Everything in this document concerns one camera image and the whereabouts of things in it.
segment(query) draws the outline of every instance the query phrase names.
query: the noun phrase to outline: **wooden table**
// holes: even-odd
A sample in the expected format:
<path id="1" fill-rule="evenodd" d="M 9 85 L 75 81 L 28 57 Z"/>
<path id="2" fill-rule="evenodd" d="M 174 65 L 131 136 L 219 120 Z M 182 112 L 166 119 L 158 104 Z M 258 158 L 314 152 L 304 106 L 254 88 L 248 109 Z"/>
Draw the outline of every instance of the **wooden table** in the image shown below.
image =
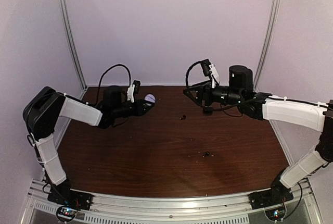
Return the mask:
<path id="1" fill-rule="evenodd" d="M 72 187 L 141 197 L 222 195 L 269 188 L 288 166 L 269 122 L 223 113 L 206 116 L 182 90 L 141 87 L 138 98 L 154 94 L 155 108 L 117 128 L 103 130 L 71 121 L 59 156 Z M 96 91 L 89 88 L 84 100 L 94 102 Z M 210 156 L 204 158 L 205 152 Z"/>

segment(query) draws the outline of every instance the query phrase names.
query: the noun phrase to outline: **vertical metal post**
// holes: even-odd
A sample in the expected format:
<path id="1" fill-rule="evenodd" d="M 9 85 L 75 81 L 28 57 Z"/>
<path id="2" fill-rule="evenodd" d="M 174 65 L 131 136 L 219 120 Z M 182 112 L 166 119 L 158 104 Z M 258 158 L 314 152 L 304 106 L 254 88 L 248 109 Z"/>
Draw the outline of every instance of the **vertical metal post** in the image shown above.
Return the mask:
<path id="1" fill-rule="evenodd" d="M 59 2 L 60 2 L 61 14 L 62 14 L 63 26 L 65 28 L 66 38 L 67 38 L 69 50 L 70 50 L 70 53 L 72 56 L 72 60 L 74 63 L 74 68 L 75 68 L 76 74 L 78 76 L 80 86 L 83 90 L 85 90 L 87 88 L 87 86 L 86 86 L 86 83 L 85 83 L 85 80 L 83 77 L 82 69 L 80 66 L 79 58 L 78 58 L 78 53 L 76 52 L 76 48 L 75 48 L 73 33 L 72 33 L 71 26 L 69 23 L 66 0 L 59 0 Z"/>
<path id="2" fill-rule="evenodd" d="M 276 18 L 277 18 L 277 13 L 278 13 L 278 10 L 279 10 L 279 7 L 280 7 L 280 1 L 281 0 L 272 0 L 270 20 L 268 22 L 265 41 L 264 41 L 263 48 L 262 48 L 262 51 L 261 51 L 261 56 L 260 56 L 260 60 L 259 60 L 259 63 L 258 63 L 257 72 L 256 72 L 255 77 L 254 77 L 254 82 L 253 82 L 254 88 L 257 88 L 257 86 L 258 86 L 259 79 L 260 79 L 260 76 L 262 74 L 262 70 L 263 70 L 264 65 L 265 65 L 268 50 L 269 50 L 269 47 L 270 47 L 270 44 L 271 44 L 271 41 L 272 41 L 272 37 L 273 37 L 273 29 L 274 29 Z"/>

